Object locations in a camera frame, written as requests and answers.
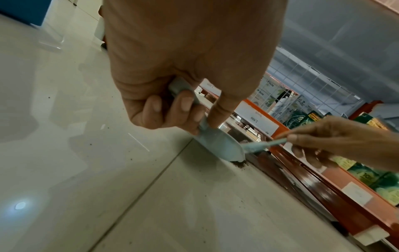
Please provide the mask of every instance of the dirt speck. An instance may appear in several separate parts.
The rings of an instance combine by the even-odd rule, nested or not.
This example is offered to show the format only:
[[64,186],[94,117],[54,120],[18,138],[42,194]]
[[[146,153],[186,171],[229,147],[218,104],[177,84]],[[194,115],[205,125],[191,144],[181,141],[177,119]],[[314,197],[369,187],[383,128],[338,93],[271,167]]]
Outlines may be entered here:
[[246,160],[244,160],[243,162],[232,161],[232,162],[230,162],[230,163],[232,163],[233,165],[237,166],[237,167],[240,168],[240,169],[242,169],[242,168],[244,168],[245,166],[247,166]]

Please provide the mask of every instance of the tile floor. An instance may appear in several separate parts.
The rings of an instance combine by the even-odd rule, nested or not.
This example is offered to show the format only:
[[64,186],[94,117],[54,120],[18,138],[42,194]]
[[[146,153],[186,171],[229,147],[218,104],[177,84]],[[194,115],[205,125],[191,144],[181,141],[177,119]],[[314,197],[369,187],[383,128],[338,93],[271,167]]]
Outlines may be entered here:
[[0,16],[0,251],[358,251],[255,168],[131,125],[96,25]]

